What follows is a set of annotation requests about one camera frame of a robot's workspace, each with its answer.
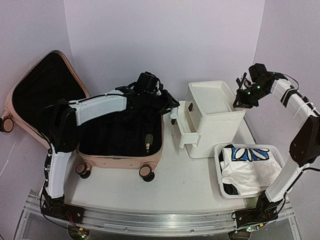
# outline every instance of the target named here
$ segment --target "clothing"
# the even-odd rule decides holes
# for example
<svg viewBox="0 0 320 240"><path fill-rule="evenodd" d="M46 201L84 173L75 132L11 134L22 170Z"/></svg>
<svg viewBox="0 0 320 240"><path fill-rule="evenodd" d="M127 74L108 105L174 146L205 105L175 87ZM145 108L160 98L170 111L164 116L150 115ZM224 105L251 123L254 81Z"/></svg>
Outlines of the clothing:
<svg viewBox="0 0 320 240"><path fill-rule="evenodd" d="M222 182L232 184L240 196L261 193L282 170L266 148L227 147L222 149L222 154Z"/></svg>

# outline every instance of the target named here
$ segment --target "white wall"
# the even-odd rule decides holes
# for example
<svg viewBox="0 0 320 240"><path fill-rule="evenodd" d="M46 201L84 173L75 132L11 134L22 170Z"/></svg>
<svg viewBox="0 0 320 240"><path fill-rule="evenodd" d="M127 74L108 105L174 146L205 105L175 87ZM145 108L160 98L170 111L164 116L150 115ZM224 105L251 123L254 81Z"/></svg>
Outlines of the white wall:
<svg viewBox="0 0 320 240"><path fill-rule="evenodd" d="M264 0L65 0L75 69L91 94L149 71L180 99L187 82L235 79L254 60Z"/></svg>
<svg viewBox="0 0 320 240"><path fill-rule="evenodd" d="M288 74L300 83L301 94L320 109L320 1L267 0L254 61L268 70ZM249 123L261 144L277 146L283 156L298 127L272 96L247 111ZM320 167L318 159L313 167ZM319 173L303 174L289 195L304 240L320 239Z"/></svg>
<svg viewBox="0 0 320 240"><path fill-rule="evenodd" d="M2 0L0 109L31 64L58 49L72 58L63 0ZM43 179L45 148L18 126L0 134L0 234L12 239L30 189Z"/></svg>

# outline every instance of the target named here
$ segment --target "suitcase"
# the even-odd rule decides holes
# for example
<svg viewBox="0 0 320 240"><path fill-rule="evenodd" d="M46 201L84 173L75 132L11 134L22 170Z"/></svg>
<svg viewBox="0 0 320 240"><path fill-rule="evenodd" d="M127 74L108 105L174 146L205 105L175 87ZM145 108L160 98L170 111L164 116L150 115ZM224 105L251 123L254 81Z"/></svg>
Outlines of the suitcase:
<svg viewBox="0 0 320 240"><path fill-rule="evenodd" d="M9 92L0 118L0 131L9 133L19 125L46 148L50 147L52 106L66 101L88 98L82 83L66 56L52 51L40 59ZM91 167L140 169L140 176L153 180L160 161L164 122L161 114L144 108L140 112L124 110L94 118L79 126L81 141L76 152L84 163L76 172L87 178ZM152 134L146 152L146 134Z"/></svg>

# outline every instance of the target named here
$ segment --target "blue and white flower print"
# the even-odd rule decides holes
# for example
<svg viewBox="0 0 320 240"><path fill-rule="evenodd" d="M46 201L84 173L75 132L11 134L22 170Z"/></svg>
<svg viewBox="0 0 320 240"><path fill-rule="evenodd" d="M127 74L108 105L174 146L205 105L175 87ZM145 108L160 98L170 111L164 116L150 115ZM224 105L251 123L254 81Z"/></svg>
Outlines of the blue and white flower print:
<svg viewBox="0 0 320 240"><path fill-rule="evenodd" d="M232 148L232 161L265 161L269 159L266 148Z"/></svg>

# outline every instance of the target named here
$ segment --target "white container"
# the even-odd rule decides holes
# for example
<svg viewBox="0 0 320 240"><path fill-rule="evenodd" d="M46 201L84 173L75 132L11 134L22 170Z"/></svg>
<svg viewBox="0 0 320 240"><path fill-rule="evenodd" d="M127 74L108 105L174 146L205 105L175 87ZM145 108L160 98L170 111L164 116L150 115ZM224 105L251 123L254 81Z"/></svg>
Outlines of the white container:
<svg viewBox="0 0 320 240"><path fill-rule="evenodd" d="M189 83L177 118L180 148L186 145L191 158L208 158L215 145L231 143L246 113L233 107L235 99L224 81Z"/></svg>
<svg viewBox="0 0 320 240"><path fill-rule="evenodd" d="M220 155L222 149L229 144L230 143L218 144L214 147L214 161L215 161L216 176L218 178L218 183L219 183L219 187L220 187L220 191L221 191L222 195L224 197L226 197L227 199L243 199L243 198L256 198L256 197L258 197L260 195L260 193L246 195L246 196L240 196L240 195L229 195L225 192L224 183L222 182L222 173L221 173L221 168L220 168L219 155ZM269 149L270 152L272 153L274 159L280 165L281 168L283 168L286 164L283 157L281 156L281 153L279 152L278 148L276 148L273 145L233 144L233 143L232 143L232 145L235 148Z"/></svg>

